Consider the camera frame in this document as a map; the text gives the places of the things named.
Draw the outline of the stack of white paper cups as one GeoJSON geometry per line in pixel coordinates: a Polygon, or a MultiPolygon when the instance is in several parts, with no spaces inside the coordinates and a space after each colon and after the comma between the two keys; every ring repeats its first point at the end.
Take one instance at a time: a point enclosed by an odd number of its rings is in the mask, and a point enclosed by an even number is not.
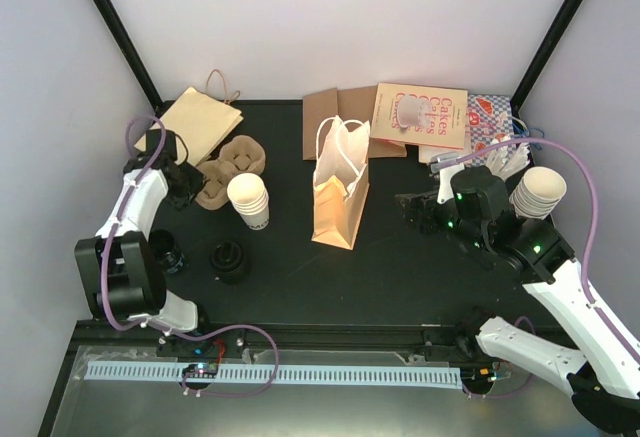
{"type": "Polygon", "coordinates": [[[253,173],[235,176],[227,186],[227,196],[251,230],[263,230],[268,226],[269,194],[260,176],[253,173]]]}

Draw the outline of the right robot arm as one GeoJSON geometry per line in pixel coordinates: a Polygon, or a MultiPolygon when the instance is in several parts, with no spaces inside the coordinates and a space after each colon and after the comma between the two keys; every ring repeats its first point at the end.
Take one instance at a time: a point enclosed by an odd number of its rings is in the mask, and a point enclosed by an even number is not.
{"type": "Polygon", "coordinates": [[[638,433],[639,342],[599,300],[574,250],[552,224],[518,216],[505,182],[485,167],[462,167],[442,175],[438,190],[398,194],[395,202],[409,227],[426,235],[456,235],[485,268],[507,264],[575,345],[563,347],[474,308],[456,327],[461,357],[509,361],[568,395],[600,430],[638,433]]]}

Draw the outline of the stack of black cup lids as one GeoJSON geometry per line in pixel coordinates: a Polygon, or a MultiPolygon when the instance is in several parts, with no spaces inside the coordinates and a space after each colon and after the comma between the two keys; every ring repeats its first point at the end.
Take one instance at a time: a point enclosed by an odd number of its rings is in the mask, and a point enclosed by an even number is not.
{"type": "Polygon", "coordinates": [[[245,248],[237,241],[217,242],[210,253],[210,264],[214,277],[226,285],[237,285],[251,273],[251,259],[245,248]]]}

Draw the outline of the cup of white straws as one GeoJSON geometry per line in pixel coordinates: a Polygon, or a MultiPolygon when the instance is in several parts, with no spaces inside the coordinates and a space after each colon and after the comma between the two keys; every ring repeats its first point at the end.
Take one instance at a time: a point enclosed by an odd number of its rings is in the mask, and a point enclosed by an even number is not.
{"type": "Polygon", "coordinates": [[[487,153],[484,165],[503,181],[524,170],[531,163],[528,143],[510,145],[487,153]]]}

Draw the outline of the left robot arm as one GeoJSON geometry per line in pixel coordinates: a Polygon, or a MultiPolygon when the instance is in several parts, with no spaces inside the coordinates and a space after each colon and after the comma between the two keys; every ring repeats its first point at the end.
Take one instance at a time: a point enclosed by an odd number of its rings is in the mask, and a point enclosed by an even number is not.
{"type": "Polygon", "coordinates": [[[202,356],[213,348],[215,333],[196,303],[167,289],[150,235],[161,204],[188,207],[203,189],[204,175],[177,161],[174,132],[150,129],[145,140],[145,149],[123,169],[123,186],[105,224],[76,243],[76,266],[93,317],[120,331],[139,325],[180,333],[181,346],[202,356]]]}

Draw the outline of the orange paper bag white handles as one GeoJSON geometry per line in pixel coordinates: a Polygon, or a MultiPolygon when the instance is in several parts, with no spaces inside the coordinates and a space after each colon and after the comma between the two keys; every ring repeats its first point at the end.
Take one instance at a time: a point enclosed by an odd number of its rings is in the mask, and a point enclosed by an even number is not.
{"type": "Polygon", "coordinates": [[[313,234],[317,243],[354,248],[369,191],[370,124],[324,119],[316,132],[313,234]]]}

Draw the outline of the stack of plain paper cups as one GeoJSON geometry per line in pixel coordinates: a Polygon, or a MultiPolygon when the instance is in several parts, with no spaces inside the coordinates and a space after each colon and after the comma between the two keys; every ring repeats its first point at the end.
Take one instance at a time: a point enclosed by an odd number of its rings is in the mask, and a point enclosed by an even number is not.
{"type": "Polygon", "coordinates": [[[510,203],[520,217],[545,219],[565,196],[565,179],[553,169],[529,168],[511,193],[510,203]]]}

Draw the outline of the stack of pulp cup carriers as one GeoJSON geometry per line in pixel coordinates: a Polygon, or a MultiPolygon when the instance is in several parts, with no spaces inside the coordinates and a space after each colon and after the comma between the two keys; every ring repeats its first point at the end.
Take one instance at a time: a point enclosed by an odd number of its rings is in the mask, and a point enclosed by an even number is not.
{"type": "Polygon", "coordinates": [[[265,167],[264,148],[249,136],[235,136],[221,147],[216,159],[197,166],[205,184],[195,201],[206,210],[219,210],[229,201],[227,187],[234,177],[243,173],[261,175],[265,167]]]}

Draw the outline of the cakes printed paper bag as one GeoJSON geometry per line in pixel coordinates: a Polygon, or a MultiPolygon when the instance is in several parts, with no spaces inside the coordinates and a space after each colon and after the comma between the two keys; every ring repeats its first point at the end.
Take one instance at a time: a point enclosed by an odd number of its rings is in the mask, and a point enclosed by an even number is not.
{"type": "Polygon", "coordinates": [[[376,140],[461,150],[468,92],[461,89],[380,83],[370,136],[376,140]]]}

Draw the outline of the brown flat paper bag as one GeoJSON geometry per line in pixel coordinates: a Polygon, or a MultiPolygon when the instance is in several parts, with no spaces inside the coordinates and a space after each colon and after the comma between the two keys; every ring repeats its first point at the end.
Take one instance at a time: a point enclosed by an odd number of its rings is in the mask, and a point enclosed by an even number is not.
{"type": "Polygon", "coordinates": [[[316,92],[303,97],[302,159],[316,159],[316,132],[326,118],[338,115],[343,121],[371,121],[376,86],[316,92]]]}

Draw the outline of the blue checkered paper bag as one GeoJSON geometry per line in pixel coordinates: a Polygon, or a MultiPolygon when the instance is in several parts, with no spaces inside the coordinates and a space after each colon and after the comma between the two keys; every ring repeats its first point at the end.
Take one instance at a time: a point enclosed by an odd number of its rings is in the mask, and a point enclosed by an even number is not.
{"type": "Polygon", "coordinates": [[[514,136],[511,98],[506,95],[468,94],[468,123],[461,155],[480,151],[494,140],[514,136]]]}

